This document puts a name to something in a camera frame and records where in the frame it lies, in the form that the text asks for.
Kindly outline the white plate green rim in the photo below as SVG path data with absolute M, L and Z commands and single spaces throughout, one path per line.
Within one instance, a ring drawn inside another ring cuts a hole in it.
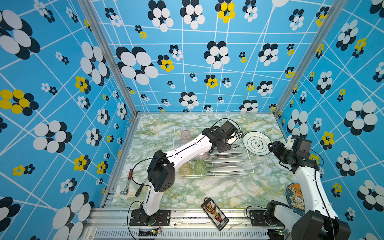
M 257 156 L 265 156 L 270 154 L 268 144 L 272 141 L 268 136 L 261 132 L 252 131 L 244 136 L 244 145 L 246 149 Z

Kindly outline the orange sunburst plate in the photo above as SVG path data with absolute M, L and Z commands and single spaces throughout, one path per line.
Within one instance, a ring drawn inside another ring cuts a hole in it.
M 212 157 L 233 157 L 233 156 L 239 156 L 242 155 L 243 153 L 241 152 L 236 152 L 236 151 L 227 151 L 227 152 L 212 152 L 210 156 Z

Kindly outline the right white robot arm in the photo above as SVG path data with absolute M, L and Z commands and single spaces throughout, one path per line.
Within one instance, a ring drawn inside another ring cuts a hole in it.
M 312 142 L 295 137 L 285 144 L 268 144 L 279 163 L 297 178 L 304 198 L 305 214 L 300 216 L 291 207 L 270 201 L 265 211 L 270 225 L 283 224 L 293 240 L 347 240 L 351 235 L 348 223 L 333 210 L 320 179 L 320 168 L 310 159 Z

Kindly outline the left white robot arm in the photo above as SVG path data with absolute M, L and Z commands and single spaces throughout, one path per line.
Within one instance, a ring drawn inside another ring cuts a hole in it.
M 157 214 L 163 193 L 174 184 L 175 172 L 182 165 L 214 149 L 225 152 L 231 148 L 230 139 L 242 137 L 239 125 L 227 119 L 221 126 L 204 129 L 195 139 L 175 150 L 155 152 L 147 169 L 150 189 L 142 203 L 144 213 L 149 217 Z

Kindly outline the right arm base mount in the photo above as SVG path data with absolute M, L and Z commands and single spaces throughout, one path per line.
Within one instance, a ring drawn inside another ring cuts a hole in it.
M 265 210 L 250 210 L 249 217 L 251 225 L 253 227 L 269 227 L 270 225 L 266 222 Z

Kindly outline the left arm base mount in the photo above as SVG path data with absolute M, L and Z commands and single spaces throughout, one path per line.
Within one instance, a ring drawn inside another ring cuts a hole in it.
M 149 216 L 144 209 L 135 209 L 129 218 L 129 226 L 140 227 L 160 227 L 169 226 L 171 218 L 170 210 L 159 210 L 155 214 Z

